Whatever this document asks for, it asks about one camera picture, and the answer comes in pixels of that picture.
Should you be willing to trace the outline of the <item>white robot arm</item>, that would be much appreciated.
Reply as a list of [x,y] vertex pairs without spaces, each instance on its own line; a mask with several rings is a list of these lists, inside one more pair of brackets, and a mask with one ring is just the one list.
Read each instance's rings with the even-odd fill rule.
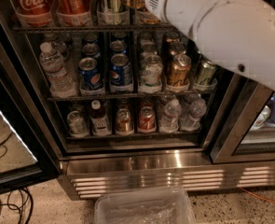
[[144,0],[213,63],[275,91],[275,9],[263,0]]

